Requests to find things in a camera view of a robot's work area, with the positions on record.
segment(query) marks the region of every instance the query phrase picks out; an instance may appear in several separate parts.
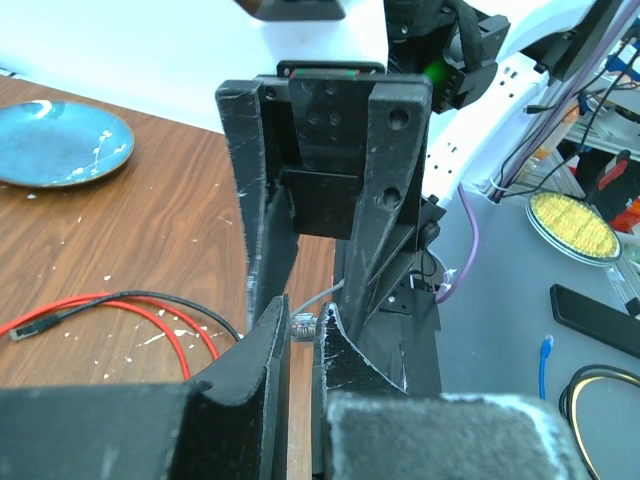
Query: wooden table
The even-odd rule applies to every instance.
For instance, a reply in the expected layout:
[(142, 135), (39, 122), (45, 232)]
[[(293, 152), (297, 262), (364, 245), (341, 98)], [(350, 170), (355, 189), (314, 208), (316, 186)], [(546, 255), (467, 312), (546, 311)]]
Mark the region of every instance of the wooden table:
[[(63, 297), (144, 289), (208, 306), (244, 332), (244, 243), (224, 137), (0, 77), (0, 105), (36, 99), (99, 105), (130, 125), (136, 144), (126, 168), (91, 185), (40, 191), (0, 186), (1, 321)], [(305, 237), (300, 247), (287, 289), (292, 306), (331, 285), (334, 242)], [(162, 318), (187, 329), (169, 314)], [(232, 346), (211, 321), (194, 318), (208, 326), (221, 352)], [(0, 339), (0, 385), (179, 382), (167, 339), (145, 345), (158, 333), (142, 318), (105, 307), (21, 342)], [(179, 340), (192, 374), (211, 362), (201, 339), (184, 334)], [(311, 476), (311, 365), (311, 347), (295, 344), (289, 416), (294, 479)]]

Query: yellow cable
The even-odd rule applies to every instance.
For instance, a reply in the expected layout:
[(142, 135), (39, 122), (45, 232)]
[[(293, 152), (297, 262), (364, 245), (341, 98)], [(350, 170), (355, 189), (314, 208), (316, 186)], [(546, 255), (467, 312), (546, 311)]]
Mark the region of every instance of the yellow cable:
[(584, 442), (582, 440), (582, 435), (580, 435), (580, 429), (578, 428), (577, 412), (578, 412), (578, 397), (580, 396), (580, 392), (582, 391), (582, 389), (584, 387), (589, 385), (594, 380), (602, 380), (602, 379), (605, 379), (605, 378), (612, 378), (612, 377), (616, 377), (619, 380), (620, 379), (625, 379), (628, 382), (630, 382), (632, 385), (636, 385), (637, 387), (640, 387), (640, 382), (638, 382), (634, 377), (630, 377), (629, 375), (624, 375), (622, 373), (615, 373), (615, 372), (609, 372), (609, 374), (610, 374), (610, 376), (606, 376), (606, 377), (605, 376), (597, 376), (597, 377), (589, 377), (589, 378), (585, 378), (583, 380), (580, 380), (578, 383), (576, 383), (575, 387), (573, 388), (573, 393), (571, 395), (571, 426), (573, 427), (573, 431), (576, 434), (576, 441), (578, 443), (578, 447), (580, 448), (580, 451), (582, 452), (582, 456), (584, 457), (586, 462), (589, 464), (589, 467), (591, 468), (591, 470), (595, 474), (597, 480), (600, 480), (600, 476), (596, 472), (596, 469), (593, 466), (593, 462), (591, 461), (591, 458), (589, 457), (589, 454), (587, 453), (587, 449), (585, 448)]

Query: gray table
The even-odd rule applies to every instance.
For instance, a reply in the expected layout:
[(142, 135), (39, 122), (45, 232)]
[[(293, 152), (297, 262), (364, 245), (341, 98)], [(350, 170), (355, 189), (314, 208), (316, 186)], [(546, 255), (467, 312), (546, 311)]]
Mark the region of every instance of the gray table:
[[(577, 369), (604, 363), (640, 373), (640, 360), (556, 323), (549, 288), (558, 283), (623, 310), (606, 268), (583, 265), (555, 250), (526, 218), (525, 198), (496, 206), (469, 194), (480, 248), (469, 276), (440, 306), (438, 358), (445, 392), (538, 395), (540, 345), (555, 343), (547, 360), (547, 399), (557, 405)], [(469, 221), (455, 199), (432, 247), (447, 268), (460, 269), (471, 245)], [(590, 384), (578, 419), (596, 469), (606, 480), (640, 478), (640, 391), (615, 380)]]

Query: black smartphone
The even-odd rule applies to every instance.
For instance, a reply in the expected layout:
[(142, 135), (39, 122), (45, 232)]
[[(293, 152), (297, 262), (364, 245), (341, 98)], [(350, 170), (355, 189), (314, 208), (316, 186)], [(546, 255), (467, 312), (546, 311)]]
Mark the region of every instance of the black smartphone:
[(562, 285), (550, 293), (556, 322), (640, 358), (640, 320)]

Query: black strap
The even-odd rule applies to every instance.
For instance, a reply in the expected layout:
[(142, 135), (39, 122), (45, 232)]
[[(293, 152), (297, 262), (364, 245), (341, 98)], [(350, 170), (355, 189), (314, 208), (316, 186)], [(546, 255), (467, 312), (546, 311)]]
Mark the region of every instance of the black strap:
[(484, 49), (476, 12), (464, 0), (447, 0), (446, 3), (458, 18), (464, 64), (469, 72), (479, 70), (482, 67)]

